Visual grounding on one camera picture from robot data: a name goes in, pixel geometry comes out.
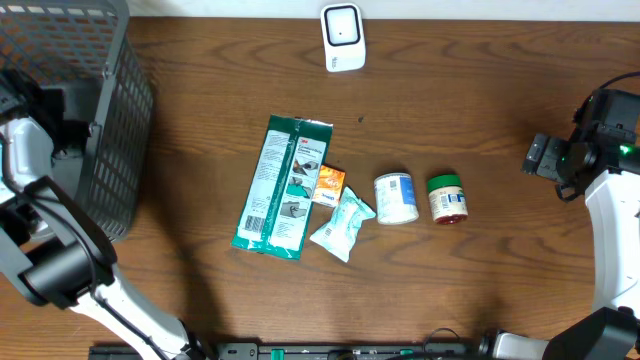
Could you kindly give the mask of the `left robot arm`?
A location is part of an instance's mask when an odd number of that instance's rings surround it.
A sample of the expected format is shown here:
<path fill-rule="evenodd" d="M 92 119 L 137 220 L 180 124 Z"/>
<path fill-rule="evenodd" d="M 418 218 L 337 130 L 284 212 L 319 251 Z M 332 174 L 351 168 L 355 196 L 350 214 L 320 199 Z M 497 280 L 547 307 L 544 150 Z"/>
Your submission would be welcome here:
<path fill-rule="evenodd" d="M 36 306 L 89 317 L 144 359 L 214 359 L 177 317 L 121 273 L 111 241 L 54 178 L 55 157 L 90 135 L 70 89 L 1 77 L 1 272 Z"/>

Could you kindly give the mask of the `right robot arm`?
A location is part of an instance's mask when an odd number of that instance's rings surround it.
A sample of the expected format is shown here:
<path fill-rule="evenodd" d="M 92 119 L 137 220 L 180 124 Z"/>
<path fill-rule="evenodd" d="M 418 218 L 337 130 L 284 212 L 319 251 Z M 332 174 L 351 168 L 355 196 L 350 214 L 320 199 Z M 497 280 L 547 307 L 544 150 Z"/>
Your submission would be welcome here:
<path fill-rule="evenodd" d="M 623 359 L 639 348 L 639 149 L 600 140 L 574 143 L 563 165 L 584 165 L 594 236 L 592 313 L 550 340 L 497 334 L 490 359 Z"/>

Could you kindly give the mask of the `orange snack box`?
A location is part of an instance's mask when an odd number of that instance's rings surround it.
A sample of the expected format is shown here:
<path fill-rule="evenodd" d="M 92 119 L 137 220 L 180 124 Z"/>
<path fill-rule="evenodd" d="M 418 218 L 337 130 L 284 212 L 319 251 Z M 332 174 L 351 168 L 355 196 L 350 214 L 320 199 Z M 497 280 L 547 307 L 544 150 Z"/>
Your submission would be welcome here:
<path fill-rule="evenodd" d="M 322 165 L 312 201 L 316 204 L 336 207 L 340 201 L 345 178 L 346 173 L 344 171 Z"/>

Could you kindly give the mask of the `mint green wipes pack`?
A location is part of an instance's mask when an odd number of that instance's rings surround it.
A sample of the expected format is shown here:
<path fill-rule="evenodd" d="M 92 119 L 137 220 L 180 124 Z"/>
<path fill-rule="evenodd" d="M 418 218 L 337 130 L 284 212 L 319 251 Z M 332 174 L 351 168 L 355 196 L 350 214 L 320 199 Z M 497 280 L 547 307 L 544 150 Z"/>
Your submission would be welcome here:
<path fill-rule="evenodd" d="M 310 240 L 347 263 L 362 223 L 375 216 L 374 210 L 346 187 L 330 220 L 318 228 Z"/>

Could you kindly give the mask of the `green white pouch packet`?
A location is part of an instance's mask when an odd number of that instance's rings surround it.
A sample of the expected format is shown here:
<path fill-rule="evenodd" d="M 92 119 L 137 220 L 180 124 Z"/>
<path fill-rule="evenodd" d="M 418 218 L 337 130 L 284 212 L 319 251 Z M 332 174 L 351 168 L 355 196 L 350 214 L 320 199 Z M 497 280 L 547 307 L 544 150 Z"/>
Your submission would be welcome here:
<path fill-rule="evenodd" d="M 333 126 L 272 115 L 231 246 L 298 260 Z"/>

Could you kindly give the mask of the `white blue label container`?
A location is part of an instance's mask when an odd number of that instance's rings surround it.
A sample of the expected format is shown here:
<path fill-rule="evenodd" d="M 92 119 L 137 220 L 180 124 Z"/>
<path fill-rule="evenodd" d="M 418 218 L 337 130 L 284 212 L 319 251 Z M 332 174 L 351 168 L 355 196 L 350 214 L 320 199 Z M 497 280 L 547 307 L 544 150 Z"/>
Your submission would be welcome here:
<path fill-rule="evenodd" d="M 412 178 L 407 173 L 389 173 L 374 181 L 377 221 L 401 225 L 419 218 Z"/>

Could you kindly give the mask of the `green lid glass jar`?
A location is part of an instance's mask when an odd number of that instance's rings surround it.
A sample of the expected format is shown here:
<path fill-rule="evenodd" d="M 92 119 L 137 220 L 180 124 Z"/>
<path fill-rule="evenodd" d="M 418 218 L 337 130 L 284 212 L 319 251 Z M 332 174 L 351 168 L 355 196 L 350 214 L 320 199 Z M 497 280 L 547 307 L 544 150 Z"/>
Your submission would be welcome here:
<path fill-rule="evenodd" d="M 429 179 L 427 192 L 436 224 L 456 224 L 468 218 L 466 196 L 458 175 L 447 174 Z"/>

